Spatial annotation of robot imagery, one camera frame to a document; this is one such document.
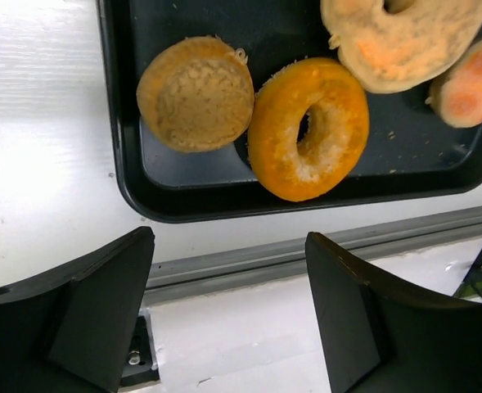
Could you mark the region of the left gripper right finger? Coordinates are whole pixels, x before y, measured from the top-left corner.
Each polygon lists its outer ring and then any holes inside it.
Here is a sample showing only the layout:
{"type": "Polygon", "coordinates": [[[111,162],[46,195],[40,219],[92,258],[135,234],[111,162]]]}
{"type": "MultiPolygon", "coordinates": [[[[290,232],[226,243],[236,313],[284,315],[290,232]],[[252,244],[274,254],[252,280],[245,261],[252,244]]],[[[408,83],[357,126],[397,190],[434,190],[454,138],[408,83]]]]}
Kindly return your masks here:
{"type": "Polygon", "coordinates": [[[305,257],[334,392],[482,392],[482,303],[420,287],[310,233],[305,257]]]}

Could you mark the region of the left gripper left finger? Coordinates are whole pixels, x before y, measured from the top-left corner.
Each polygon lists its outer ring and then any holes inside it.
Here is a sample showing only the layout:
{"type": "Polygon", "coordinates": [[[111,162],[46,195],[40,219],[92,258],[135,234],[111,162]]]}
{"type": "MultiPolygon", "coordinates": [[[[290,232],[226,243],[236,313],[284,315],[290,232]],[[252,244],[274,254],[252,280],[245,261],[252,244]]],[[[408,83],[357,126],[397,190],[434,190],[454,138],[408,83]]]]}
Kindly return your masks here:
{"type": "Polygon", "coordinates": [[[116,392],[154,239],[139,227],[0,287],[0,392],[116,392]]]}

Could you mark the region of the orange glazed donut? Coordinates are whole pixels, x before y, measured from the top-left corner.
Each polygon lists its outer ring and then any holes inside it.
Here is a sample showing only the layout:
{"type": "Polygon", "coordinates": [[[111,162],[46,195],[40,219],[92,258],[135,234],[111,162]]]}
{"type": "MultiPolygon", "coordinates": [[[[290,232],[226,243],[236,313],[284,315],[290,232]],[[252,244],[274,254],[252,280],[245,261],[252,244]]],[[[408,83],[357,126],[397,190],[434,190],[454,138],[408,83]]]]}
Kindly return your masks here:
{"type": "Polygon", "coordinates": [[[366,93],[346,68],[325,57],[297,61],[256,93],[247,131],[250,166],[282,200],[312,200],[352,171],[369,130],[366,93]]]}

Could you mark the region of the small round bun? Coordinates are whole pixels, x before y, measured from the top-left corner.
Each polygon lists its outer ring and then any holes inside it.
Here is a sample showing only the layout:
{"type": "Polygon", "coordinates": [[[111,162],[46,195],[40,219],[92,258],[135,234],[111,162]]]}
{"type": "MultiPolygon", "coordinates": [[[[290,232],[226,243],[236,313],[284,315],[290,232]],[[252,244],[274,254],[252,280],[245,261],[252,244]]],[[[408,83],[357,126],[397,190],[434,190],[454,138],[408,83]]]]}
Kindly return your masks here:
{"type": "Polygon", "coordinates": [[[426,104],[454,128],[482,123],[482,39],[431,82],[426,104]]]}

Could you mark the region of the small round muffin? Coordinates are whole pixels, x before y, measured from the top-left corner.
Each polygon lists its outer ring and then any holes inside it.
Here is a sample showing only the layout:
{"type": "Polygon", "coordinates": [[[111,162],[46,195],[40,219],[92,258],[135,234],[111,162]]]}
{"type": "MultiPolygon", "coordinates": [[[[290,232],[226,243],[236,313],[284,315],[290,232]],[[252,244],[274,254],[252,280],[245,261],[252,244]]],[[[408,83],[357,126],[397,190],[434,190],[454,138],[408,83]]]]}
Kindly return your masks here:
{"type": "Polygon", "coordinates": [[[252,117],[248,56],[217,37],[185,38],[154,58],[136,97],[149,130],[167,147],[217,150],[238,139],[252,117]]]}

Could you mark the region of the large pale bagel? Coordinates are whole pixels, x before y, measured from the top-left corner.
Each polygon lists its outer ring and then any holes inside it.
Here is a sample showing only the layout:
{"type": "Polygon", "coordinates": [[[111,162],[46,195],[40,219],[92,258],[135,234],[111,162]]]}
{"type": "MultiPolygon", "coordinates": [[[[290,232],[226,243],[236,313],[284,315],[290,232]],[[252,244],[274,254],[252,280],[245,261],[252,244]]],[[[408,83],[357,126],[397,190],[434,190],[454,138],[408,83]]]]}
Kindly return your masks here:
{"type": "Polygon", "coordinates": [[[399,93],[450,68],[482,27],[482,1],[322,1],[329,47],[370,93],[399,93]]]}

